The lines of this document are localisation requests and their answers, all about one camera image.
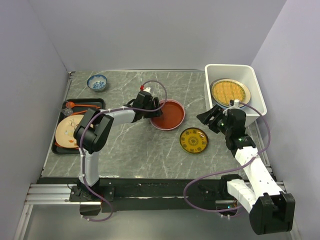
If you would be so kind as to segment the pink plate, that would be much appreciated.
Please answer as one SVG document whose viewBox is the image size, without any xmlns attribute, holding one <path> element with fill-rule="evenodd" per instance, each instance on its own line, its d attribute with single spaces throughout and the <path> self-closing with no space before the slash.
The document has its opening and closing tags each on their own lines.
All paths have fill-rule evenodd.
<svg viewBox="0 0 320 240">
<path fill-rule="evenodd" d="M 171 128 L 162 128 L 162 127 L 159 127 L 157 124 L 154 123 L 154 121 L 150 120 L 149 121 L 151 123 L 151 125 L 153 127 L 155 127 L 156 129 L 158 130 L 161 130 L 161 131 L 171 131 L 171 130 L 175 130 L 177 129 L 182 123 L 183 121 L 179 122 L 179 124 L 175 125 L 174 127 L 171 127 Z"/>
</svg>

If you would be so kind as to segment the blue plate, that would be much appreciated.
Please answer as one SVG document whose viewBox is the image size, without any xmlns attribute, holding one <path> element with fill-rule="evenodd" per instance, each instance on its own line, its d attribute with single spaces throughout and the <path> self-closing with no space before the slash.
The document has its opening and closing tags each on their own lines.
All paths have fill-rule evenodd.
<svg viewBox="0 0 320 240">
<path fill-rule="evenodd" d="M 241 109 L 241 110 L 244 110 L 244 109 L 246 109 L 247 108 L 247 105 L 243 105 L 243 104 L 240 104 L 239 105 L 239 109 Z"/>
</svg>

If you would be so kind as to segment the yellow patterned plate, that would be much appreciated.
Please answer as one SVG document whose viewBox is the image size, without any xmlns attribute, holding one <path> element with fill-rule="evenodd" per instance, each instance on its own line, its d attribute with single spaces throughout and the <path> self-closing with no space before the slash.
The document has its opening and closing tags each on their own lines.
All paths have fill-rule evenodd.
<svg viewBox="0 0 320 240">
<path fill-rule="evenodd" d="M 183 150 L 190 154 L 200 154 L 208 147 L 209 139 L 201 129 L 189 127 L 180 134 L 179 144 Z"/>
</svg>

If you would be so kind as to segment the cream plate with twig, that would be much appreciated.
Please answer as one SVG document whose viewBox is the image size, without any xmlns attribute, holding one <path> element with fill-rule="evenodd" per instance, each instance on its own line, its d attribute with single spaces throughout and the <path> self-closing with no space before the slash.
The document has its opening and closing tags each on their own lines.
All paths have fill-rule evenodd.
<svg viewBox="0 0 320 240">
<path fill-rule="evenodd" d="M 249 101 L 251 100 L 251 92 L 250 92 L 250 90 L 243 84 L 243 83 L 241 83 L 241 82 L 239 82 L 239 81 L 236 81 L 236 80 L 233 80 L 233 79 L 229 79 L 229 78 L 221 78 L 221 79 L 217 79 L 217 80 L 215 80 L 214 82 L 212 82 L 211 83 L 211 85 L 210 85 L 210 93 L 211 93 L 211 97 L 212 97 L 212 99 L 215 101 L 215 99 L 213 98 L 213 95 L 212 95 L 212 86 L 213 86 L 213 84 L 214 83 L 216 83 L 216 82 L 218 82 L 218 81 L 222 81 L 222 80 L 231 80 L 232 82 L 235 82 L 235 83 L 238 83 L 239 85 L 241 85 L 243 88 L 244 88 L 244 90 L 245 90 L 245 93 L 246 93 L 246 97 L 245 97 L 245 100 L 243 100 L 243 101 L 240 101 L 240 102 L 243 102 L 243 103 L 245 103 L 245 104 L 248 104 L 249 103 Z M 230 104 L 229 104 L 229 106 L 226 106 L 226 105 L 221 105 L 221 104 L 219 104 L 218 102 L 216 102 L 218 105 L 220 105 L 221 107 L 225 107 L 225 108 L 227 108 L 227 107 L 229 107 L 230 106 Z"/>
</svg>

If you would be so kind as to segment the woven bamboo plate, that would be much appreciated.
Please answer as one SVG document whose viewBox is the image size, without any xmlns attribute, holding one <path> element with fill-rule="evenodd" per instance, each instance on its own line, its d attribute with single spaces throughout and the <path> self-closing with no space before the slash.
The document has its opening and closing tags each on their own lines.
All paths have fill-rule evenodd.
<svg viewBox="0 0 320 240">
<path fill-rule="evenodd" d="M 211 93 L 216 102 L 229 106 L 230 101 L 243 101 L 246 98 L 244 88 L 231 80 L 219 80 L 213 84 Z"/>
</svg>

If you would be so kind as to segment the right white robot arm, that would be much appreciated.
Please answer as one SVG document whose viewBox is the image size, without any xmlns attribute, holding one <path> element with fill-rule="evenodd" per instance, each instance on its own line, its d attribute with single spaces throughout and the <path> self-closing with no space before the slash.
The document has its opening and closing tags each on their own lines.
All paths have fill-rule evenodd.
<svg viewBox="0 0 320 240">
<path fill-rule="evenodd" d="M 251 228 L 257 235 L 291 231 L 296 201 L 274 181 L 254 141 L 246 134 L 246 113 L 235 105 L 226 110 L 216 105 L 198 114 L 197 119 L 213 132 L 224 134 L 227 148 L 250 182 L 247 186 L 243 179 L 222 176 L 219 195 L 238 200 L 248 212 Z"/>
</svg>

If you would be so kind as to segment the red lacquer plate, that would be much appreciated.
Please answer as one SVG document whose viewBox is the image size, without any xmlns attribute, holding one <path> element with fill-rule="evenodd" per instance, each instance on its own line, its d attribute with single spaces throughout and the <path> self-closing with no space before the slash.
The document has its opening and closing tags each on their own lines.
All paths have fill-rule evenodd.
<svg viewBox="0 0 320 240">
<path fill-rule="evenodd" d="M 150 119 L 161 128 L 172 128 L 184 121 L 186 116 L 183 105 L 174 99 L 167 99 L 161 110 L 162 116 Z"/>
</svg>

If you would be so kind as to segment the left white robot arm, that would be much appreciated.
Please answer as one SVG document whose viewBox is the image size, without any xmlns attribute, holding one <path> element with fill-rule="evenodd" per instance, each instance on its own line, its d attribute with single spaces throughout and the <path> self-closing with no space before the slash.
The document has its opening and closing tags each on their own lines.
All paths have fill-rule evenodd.
<svg viewBox="0 0 320 240">
<path fill-rule="evenodd" d="M 160 117 L 163 104 L 146 90 L 141 90 L 135 99 L 114 109 L 90 108 L 74 130 L 73 137 L 80 152 L 79 180 L 84 184 L 81 195 L 88 201 L 95 200 L 100 193 L 99 153 L 105 146 L 112 127 L 135 123 L 141 119 Z"/>
</svg>

